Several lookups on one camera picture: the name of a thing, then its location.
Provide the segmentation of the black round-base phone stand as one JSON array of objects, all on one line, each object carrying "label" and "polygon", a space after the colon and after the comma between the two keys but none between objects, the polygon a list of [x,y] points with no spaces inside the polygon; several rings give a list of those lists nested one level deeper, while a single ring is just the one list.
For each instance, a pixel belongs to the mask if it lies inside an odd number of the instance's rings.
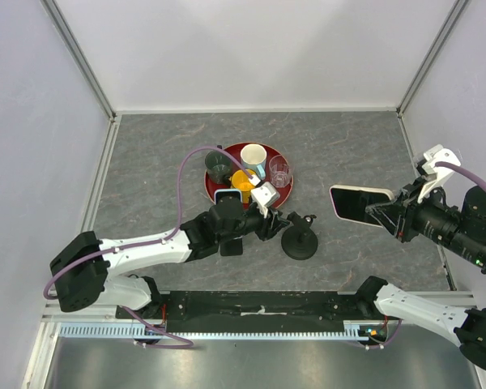
[{"label": "black round-base phone stand", "polygon": [[292,212],[287,216],[291,223],[281,237],[283,252],[298,261],[310,259],[318,249],[318,237],[311,229],[311,225],[317,217],[312,215],[300,216]]}]

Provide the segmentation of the beige case phone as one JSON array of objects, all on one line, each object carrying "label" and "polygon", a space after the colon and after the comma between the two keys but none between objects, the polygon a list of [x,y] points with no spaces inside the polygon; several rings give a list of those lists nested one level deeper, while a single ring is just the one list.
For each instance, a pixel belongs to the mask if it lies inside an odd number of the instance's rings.
[{"label": "beige case phone", "polygon": [[367,214],[366,207],[394,199],[391,190],[377,187],[333,185],[329,194],[335,215],[339,219],[375,227],[381,225]]}]

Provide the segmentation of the blue case phone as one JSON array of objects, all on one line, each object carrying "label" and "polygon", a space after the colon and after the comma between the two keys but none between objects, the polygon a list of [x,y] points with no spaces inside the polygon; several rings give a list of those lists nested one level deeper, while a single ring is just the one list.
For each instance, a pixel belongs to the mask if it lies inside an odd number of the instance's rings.
[{"label": "blue case phone", "polygon": [[237,199],[240,203],[242,202],[242,192],[234,188],[223,188],[218,189],[214,192],[215,204],[220,203],[225,198]]}]

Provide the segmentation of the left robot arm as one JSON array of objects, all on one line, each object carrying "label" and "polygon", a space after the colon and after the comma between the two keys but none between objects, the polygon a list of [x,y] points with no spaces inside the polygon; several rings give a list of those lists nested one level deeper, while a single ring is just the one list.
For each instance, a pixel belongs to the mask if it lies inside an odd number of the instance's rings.
[{"label": "left robot arm", "polygon": [[52,277],[43,295],[63,312],[92,305],[126,306],[143,318],[161,310],[156,282],[128,274],[164,263],[186,263],[216,254],[230,241],[250,233],[265,242],[290,224],[273,207],[261,212],[226,196],[206,212],[164,233],[124,240],[99,239],[92,231],[77,235],[51,262]]}]

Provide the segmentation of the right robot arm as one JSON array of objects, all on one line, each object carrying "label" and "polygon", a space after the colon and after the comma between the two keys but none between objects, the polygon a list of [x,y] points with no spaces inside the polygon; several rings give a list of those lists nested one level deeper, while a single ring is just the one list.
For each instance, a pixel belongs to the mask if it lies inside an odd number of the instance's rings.
[{"label": "right robot arm", "polygon": [[[418,200],[422,189],[422,181],[417,180],[391,201],[368,203],[365,214],[399,242],[425,237],[436,244],[453,285],[459,279],[452,256],[486,275],[486,185],[468,190],[461,207],[449,206],[442,188]],[[371,319],[381,313],[407,320],[448,340],[469,362],[486,370],[486,308],[447,307],[406,293],[377,276],[359,287],[354,302],[360,317]]]}]

